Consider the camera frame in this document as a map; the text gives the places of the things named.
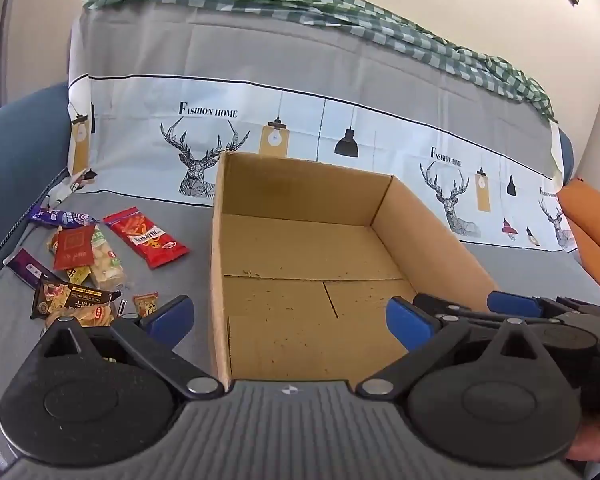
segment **orange cushion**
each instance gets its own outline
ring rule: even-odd
[[[578,227],[576,222],[571,219],[568,220],[571,232],[573,232],[573,237],[578,244],[578,253],[580,254],[582,267],[600,286],[600,246],[597,245],[586,232]]]
[[[600,246],[600,192],[581,180],[572,180],[558,192],[558,200],[564,215]]]

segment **purple snack package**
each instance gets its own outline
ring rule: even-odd
[[[31,288],[38,286],[38,280],[41,276],[45,276],[48,280],[60,282],[60,278],[24,249],[20,249],[17,253],[5,258],[3,264],[15,272]]]
[[[29,218],[34,222],[51,226],[62,226],[63,229],[75,229],[85,225],[97,224],[98,221],[85,213],[72,213],[59,209],[35,208]]]

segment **green checkered cloth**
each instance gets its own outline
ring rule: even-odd
[[[99,9],[125,0],[86,0]],[[341,31],[373,41],[439,70],[461,77],[514,101],[530,102],[554,120],[549,97],[538,82],[501,57],[487,56],[457,46],[417,23],[365,0],[149,0],[229,12],[252,12],[314,27]]]

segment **geometric deer drawing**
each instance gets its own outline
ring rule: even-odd
[[[187,196],[205,196],[213,198],[216,193],[216,184],[205,181],[205,170],[214,167],[220,159],[222,152],[235,152],[240,149],[244,144],[244,141],[249,137],[249,133],[238,142],[238,133],[235,131],[231,121],[228,121],[232,132],[234,133],[231,138],[231,142],[227,144],[225,148],[222,148],[222,141],[218,136],[218,145],[212,150],[206,150],[205,155],[202,158],[194,158],[191,154],[191,148],[186,144],[185,137],[187,132],[185,131],[180,140],[176,140],[175,134],[173,133],[175,127],[182,120],[179,118],[166,132],[162,123],[160,123],[160,131],[164,140],[166,140],[171,146],[180,150],[178,157],[180,161],[187,167],[187,173],[180,183],[180,193]]]
[[[436,192],[436,198],[438,202],[440,202],[445,207],[446,213],[446,221],[449,222],[449,227],[453,232],[457,235],[471,236],[471,237],[480,237],[480,228],[474,224],[473,222],[467,222],[458,218],[456,212],[454,211],[454,207],[458,203],[458,196],[464,193],[469,186],[469,179],[464,181],[464,177],[462,176],[462,171],[458,170],[460,173],[460,187],[457,186],[456,181],[454,180],[454,188],[449,195],[448,198],[445,198],[442,194],[442,188],[438,185],[438,175],[431,181],[430,171],[432,166],[435,164],[435,161],[429,164],[427,171],[425,173],[422,164],[420,165],[420,172],[422,173],[422,177],[426,182],[427,186],[429,186],[433,191]]]
[[[561,209],[556,208],[555,218],[554,218],[551,215],[549,215],[548,211],[546,210],[546,206],[544,205],[544,198],[541,199],[539,203],[540,203],[540,208],[542,209],[542,212],[549,219],[549,222],[551,222],[554,225],[555,237],[558,240],[558,245],[560,245],[560,247],[562,247],[562,248],[566,247],[567,243],[569,241],[569,235],[565,231],[563,231],[562,228],[560,227],[560,221],[562,220]]]

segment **pile of snacks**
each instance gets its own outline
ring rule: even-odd
[[[122,299],[117,309],[114,304],[126,275],[98,221],[87,214],[43,208],[34,209],[29,218],[55,228],[47,247],[54,255],[53,269],[66,273],[62,279],[24,249],[5,259],[4,265],[35,290],[31,319],[45,319],[46,328],[60,316],[73,316],[83,326],[109,326],[126,305]],[[135,207],[106,217],[104,223],[151,269],[189,252]],[[88,278],[95,287],[84,284]],[[133,300],[141,317],[158,309],[157,292]]]

